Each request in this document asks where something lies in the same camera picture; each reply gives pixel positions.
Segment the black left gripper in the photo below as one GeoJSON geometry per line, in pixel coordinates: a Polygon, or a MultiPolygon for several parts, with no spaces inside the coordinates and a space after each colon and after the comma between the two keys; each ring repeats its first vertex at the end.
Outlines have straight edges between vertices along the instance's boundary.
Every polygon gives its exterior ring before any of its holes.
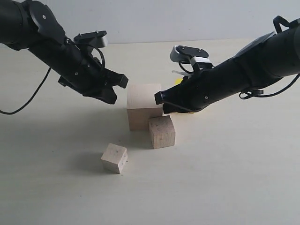
{"type": "Polygon", "coordinates": [[[106,69],[104,55],[102,52],[99,54],[100,59],[94,57],[90,50],[80,51],[80,57],[60,74],[58,83],[82,96],[113,105],[117,95],[112,87],[125,89],[128,78],[124,74],[106,69]]]}

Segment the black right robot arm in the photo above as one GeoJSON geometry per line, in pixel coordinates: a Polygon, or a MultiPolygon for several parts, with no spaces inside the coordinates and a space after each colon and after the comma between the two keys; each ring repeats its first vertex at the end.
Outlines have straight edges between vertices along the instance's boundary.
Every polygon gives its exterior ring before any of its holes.
{"type": "Polygon", "coordinates": [[[262,98],[263,89],[286,76],[300,76],[300,21],[281,16],[267,33],[224,62],[213,65],[202,48],[176,45],[171,61],[189,64],[182,81],[154,95],[164,113],[196,113],[235,94],[241,99],[262,98]]]}

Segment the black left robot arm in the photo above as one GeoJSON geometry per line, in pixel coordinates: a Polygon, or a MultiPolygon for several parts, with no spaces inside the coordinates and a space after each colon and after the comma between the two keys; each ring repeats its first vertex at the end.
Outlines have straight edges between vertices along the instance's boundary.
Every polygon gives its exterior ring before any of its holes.
{"type": "Polygon", "coordinates": [[[51,9],[38,0],[0,2],[0,42],[10,49],[27,49],[60,75],[59,84],[84,97],[113,105],[114,86],[126,88],[128,78],[106,67],[102,51],[106,30],[67,37],[51,9]]]}

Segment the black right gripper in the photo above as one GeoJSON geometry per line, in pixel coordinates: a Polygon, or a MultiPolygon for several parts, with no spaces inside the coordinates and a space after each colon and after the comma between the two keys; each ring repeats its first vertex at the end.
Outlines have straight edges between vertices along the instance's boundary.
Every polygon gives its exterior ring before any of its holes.
{"type": "Polygon", "coordinates": [[[225,70],[221,67],[195,69],[174,87],[154,94],[163,112],[196,113],[225,98],[225,70]]]}

